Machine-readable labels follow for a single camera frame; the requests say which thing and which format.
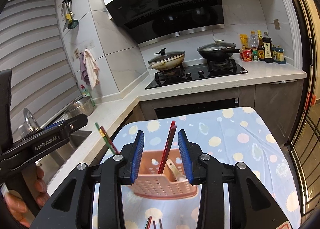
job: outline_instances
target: metal bolt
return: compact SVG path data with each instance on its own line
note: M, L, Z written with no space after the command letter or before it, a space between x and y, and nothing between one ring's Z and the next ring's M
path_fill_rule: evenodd
M113 159L114 159L115 161L120 161L120 160L123 159L123 157L122 157L122 155L117 154L117 155L114 155L114 156L113 156Z
M238 166L238 168L240 168L240 169L245 169L245 168L247 167L247 165L246 165L245 163L243 163L243 162L239 162L239 163L237 164L237 166Z
M77 169L78 170L84 170L85 169L85 164L84 163L78 164Z
M201 154L200 158L201 160L209 160L210 156L208 154Z

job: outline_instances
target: stovetop burner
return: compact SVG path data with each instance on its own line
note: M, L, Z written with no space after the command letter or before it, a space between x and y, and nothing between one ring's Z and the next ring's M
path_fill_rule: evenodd
M155 73L155 79L146 89L200 80L205 78L236 75L248 73L243 67L236 63L234 59L228 59L223 63L208 62L190 67L180 65L168 71Z

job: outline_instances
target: red can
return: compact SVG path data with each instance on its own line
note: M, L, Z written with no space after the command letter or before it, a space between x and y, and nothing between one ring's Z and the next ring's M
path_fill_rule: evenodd
M252 61L252 50L245 49L242 53L240 53L240 57L242 61Z

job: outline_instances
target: black range hood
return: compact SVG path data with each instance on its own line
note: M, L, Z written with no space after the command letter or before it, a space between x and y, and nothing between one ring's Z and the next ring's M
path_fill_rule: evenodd
M113 0L106 8L140 47L224 27L222 0Z

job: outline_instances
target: white countertop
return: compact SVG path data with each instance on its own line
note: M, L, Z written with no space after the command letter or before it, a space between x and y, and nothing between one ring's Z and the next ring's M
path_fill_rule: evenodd
M146 90L145 87L154 79L154 75L149 75L123 99L97 104L94 112L88 117L88 125L82 128L92 131L92 134L78 147L50 182L48 185L49 195L56 190L77 164L81 162L90 164L104 146L105 142L94 123L98 122L111 135L140 101L307 77L307 73L289 64L269 64L262 61L242 62L240 59L236 59L236 62L244 67L248 73L202 79Z

